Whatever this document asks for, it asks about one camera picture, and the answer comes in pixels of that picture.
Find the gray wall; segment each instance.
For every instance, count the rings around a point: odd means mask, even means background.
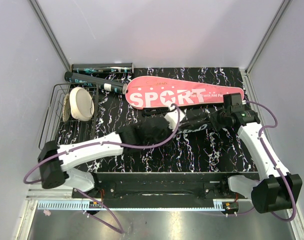
[[[282,0],[38,0],[71,64],[245,68]]]
[[[250,76],[258,101],[279,120],[270,130],[276,153],[303,179],[298,202],[304,216],[304,0],[292,1]]]
[[[28,1],[0,0],[0,240],[15,231],[23,177],[37,163],[41,122],[63,74]]]

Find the white panel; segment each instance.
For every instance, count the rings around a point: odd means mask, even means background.
[[[71,64],[245,68],[282,0],[38,0]]]
[[[304,217],[304,0],[292,1],[250,76],[259,102],[278,118],[269,131],[275,152],[303,179],[298,202]]]
[[[0,0],[0,240],[12,239],[19,221],[23,177],[37,163],[41,122],[64,71],[28,1]]]

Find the shiny floor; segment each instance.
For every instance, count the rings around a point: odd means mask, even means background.
[[[250,203],[240,203],[240,212],[249,209]],[[125,234],[118,234],[98,221],[86,218],[82,212],[51,211],[45,216],[37,210],[29,240],[293,240],[291,225],[270,213],[255,211],[245,216],[225,218],[219,212],[161,212],[118,211]],[[115,226],[106,212],[97,217]]]

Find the black marble table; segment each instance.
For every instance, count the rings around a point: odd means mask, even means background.
[[[101,78],[128,83],[140,76],[159,76],[164,78],[201,82],[220,86],[231,86],[246,90],[238,68],[201,67],[201,68],[135,68],[134,74],[106,74]],[[122,126],[145,121],[142,111],[131,107],[124,95],[100,91],[96,97],[97,112],[94,116],[93,131],[95,138],[118,130]],[[201,106],[201,113],[213,113],[222,104]],[[82,131],[75,128],[68,137],[60,132],[58,144],[70,144],[75,134]],[[257,171],[244,143],[232,128],[220,131],[206,129],[199,132],[178,134],[171,142],[158,148],[131,153],[128,155],[105,157],[77,167],[88,172],[255,172]]]

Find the cylindrical tube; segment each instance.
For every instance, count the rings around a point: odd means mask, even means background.
[[[72,64],[71,72],[78,74],[133,73],[133,63]]]
[[[81,84],[96,84],[99,86],[100,89],[104,89],[109,92],[115,92],[118,94],[126,94],[127,91],[127,84],[112,80],[107,80],[104,78],[94,77],[94,76],[88,76],[83,75],[79,73],[74,73],[67,71],[64,75],[64,79],[67,82],[70,83],[81,83]]]

